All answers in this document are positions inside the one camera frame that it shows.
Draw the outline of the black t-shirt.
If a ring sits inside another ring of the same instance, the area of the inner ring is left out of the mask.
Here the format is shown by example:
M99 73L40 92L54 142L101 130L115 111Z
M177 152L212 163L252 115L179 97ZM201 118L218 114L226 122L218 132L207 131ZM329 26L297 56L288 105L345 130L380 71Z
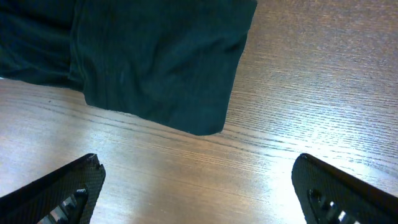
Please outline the black t-shirt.
M199 136L223 129L248 0L1 0L1 76Z

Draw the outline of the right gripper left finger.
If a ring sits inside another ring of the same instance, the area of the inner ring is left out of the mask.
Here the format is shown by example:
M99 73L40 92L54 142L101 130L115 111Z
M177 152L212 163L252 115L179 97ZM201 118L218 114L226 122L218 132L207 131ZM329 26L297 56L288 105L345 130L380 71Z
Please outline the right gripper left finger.
M1 197L1 223L89 223L106 171L83 157Z

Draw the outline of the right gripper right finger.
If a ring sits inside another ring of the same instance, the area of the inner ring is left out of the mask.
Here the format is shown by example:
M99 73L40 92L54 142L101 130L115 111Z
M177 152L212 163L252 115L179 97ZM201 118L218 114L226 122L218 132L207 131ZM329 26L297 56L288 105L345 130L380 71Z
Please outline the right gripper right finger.
M397 197L303 153L292 168L292 184L310 224L397 224Z

